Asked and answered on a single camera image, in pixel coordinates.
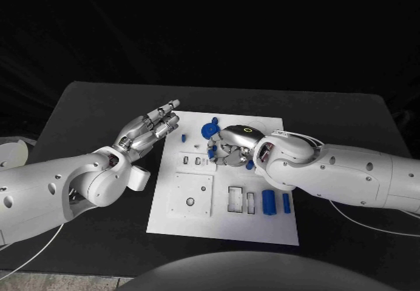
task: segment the white board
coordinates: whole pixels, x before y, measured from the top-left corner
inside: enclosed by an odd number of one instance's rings
[[[179,115],[179,128],[166,137],[147,232],[297,246],[291,192],[275,189],[264,178],[254,174],[254,170],[246,170],[245,167],[216,166],[215,169],[207,166],[196,167],[193,164],[190,167],[184,167],[181,163],[183,153],[187,153],[189,162],[193,162],[194,155],[200,157],[200,160],[205,160],[207,140],[200,135],[200,128],[205,123],[210,122],[212,117],[218,118],[220,129],[229,125],[241,124],[259,129],[265,135],[271,134],[274,129],[282,130],[281,119],[180,111],[176,114]],[[181,134],[186,135],[184,142],[180,141]],[[225,155],[219,149],[216,154],[219,156]],[[212,177],[209,213],[202,212],[202,209],[207,210],[207,204],[205,206],[197,204],[196,206],[200,207],[197,210],[193,209],[193,206],[190,208],[184,207],[187,194],[199,195],[199,192],[194,192],[193,187],[190,187],[193,190],[187,188],[184,191],[174,190],[174,187],[184,183],[179,183],[176,180],[176,173],[200,175],[202,179]],[[200,179],[190,179],[193,177],[197,176],[186,175],[181,180],[194,180],[194,184],[200,184]],[[228,187],[242,188],[241,213],[228,212]],[[262,190],[274,190],[275,215],[262,214]],[[254,193],[254,214],[248,214],[248,193]],[[282,211],[282,193],[288,193],[290,214]],[[171,206],[176,204],[184,208],[179,213],[170,213]]]

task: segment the robotic hand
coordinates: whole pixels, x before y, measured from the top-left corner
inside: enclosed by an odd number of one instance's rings
[[[241,166],[248,160],[255,174],[281,190],[301,188],[310,195],[343,204],[389,208],[420,214],[420,161],[373,150],[314,143],[308,136],[282,130],[264,134],[232,125],[207,141],[210,161]],[[220,142],[228,156],[212,156]]]
[[[125,187],[144,189],[150,172],[131,163],[177,128],[168,102],[122,128],[93,153],[0,172],[0,245],[46,232],[86,210],[108,206]]]

